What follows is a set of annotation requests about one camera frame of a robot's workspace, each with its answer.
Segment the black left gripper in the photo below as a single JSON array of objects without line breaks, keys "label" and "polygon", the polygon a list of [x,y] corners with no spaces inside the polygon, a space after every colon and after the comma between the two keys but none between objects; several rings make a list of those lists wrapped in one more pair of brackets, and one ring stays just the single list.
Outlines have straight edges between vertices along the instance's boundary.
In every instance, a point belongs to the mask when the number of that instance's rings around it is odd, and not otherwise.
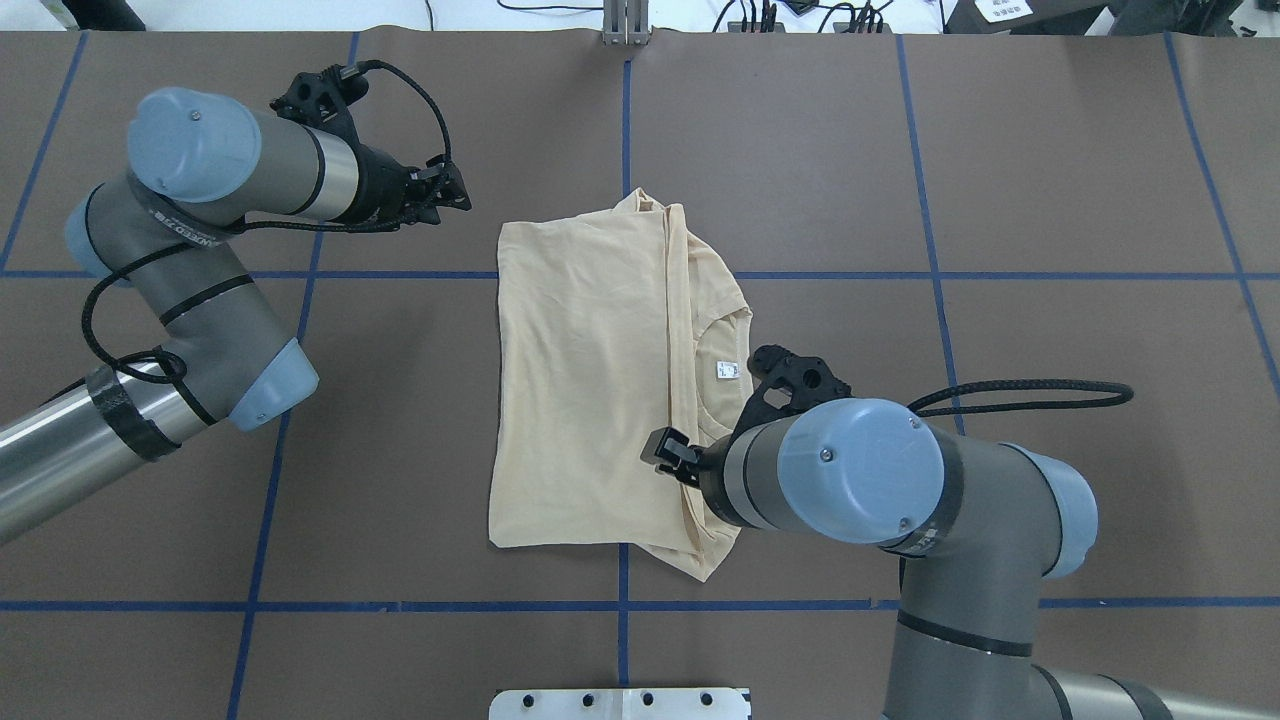
[{"label": "black left gripper", "polygon": [[461,170],[448,152],[430,158],[424,167],[407,167],[388,152],[362,146],[357,160],[355,225],[360,229],[438,225],[443,208],[472,209]]}]

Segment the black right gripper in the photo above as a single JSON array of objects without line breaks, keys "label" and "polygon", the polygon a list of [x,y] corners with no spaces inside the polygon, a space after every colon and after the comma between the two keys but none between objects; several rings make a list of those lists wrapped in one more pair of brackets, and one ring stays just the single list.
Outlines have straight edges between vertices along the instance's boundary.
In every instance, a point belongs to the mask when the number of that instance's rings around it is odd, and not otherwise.
[{"label": "black right gripper", "polygon": [[696,489],[710,512],[722,521],[731,520],[731,506],[723,487],[723,462],[714,454],[694,445],[673,427],[653,430],[645,441],[640,459],[659,473],[676,477],[687,488]]}]

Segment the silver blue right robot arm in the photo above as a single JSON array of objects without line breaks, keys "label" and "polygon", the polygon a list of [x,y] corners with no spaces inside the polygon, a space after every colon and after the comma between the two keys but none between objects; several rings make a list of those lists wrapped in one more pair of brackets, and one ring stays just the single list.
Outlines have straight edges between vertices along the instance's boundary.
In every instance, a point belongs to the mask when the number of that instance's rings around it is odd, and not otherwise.
[{"label": "silver blue right robot arm", "polygon": [[1100,529],[1088,482],[1062,461],[884,398],[837,398],[708,447],[664,427],[641,456],[732,527],[901,559],[884,719],[1207,717],[1138,682],[1034,662],[1042,585],[1075,571]]}]

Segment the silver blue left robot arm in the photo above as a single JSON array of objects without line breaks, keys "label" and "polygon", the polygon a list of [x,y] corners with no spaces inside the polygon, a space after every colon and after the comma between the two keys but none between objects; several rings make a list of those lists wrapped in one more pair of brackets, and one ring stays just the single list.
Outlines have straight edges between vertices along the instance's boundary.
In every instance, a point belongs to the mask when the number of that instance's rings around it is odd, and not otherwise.
[{"label": "silver blue left robot arm", "polygon": [[301,73],[266,111],[182,87],[140,102],[128,168],[65,225],[97,278],[79,329],[99,365],[3,429],[4,542],[220,421],[252,430],[315,392],[297,332],[234,238],[393,232],[472,206],[449,136],[420,167],[361,141],[349,109],[374,68]]}]

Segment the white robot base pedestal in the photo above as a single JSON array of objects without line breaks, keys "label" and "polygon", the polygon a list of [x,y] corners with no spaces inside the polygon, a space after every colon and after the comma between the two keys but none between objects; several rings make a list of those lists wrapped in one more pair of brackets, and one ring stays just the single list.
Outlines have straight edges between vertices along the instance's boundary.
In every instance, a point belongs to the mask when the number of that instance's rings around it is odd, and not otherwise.
[{"label": "white robot base pedestal", "polygon": [[751,719],[750,691],[732,687],[512,689],[489,719]]}]

